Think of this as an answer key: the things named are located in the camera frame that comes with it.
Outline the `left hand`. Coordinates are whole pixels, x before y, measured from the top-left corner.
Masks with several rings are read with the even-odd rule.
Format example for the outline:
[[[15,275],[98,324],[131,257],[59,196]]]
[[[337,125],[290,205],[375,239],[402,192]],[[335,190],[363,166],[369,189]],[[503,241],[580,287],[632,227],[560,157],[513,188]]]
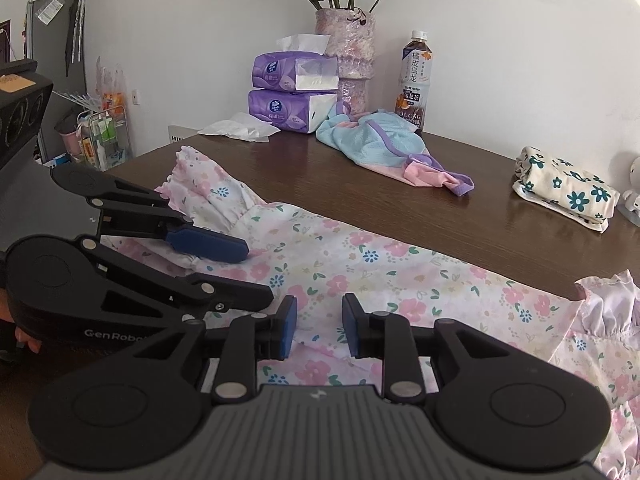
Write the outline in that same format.
[[[41,342],[39,340],[35,340],[31,336],[27,335],[24,330],[21,330],[15,323],[12,318],[9,304],[8,304],[8,295],[6,294],[5,289],[0,289],[0,313],[1,319],[3,322],[8,322],[14,325],[14,336],[16,340],[20,344],[26,344],[31,352],[38,353],[41,348]]]

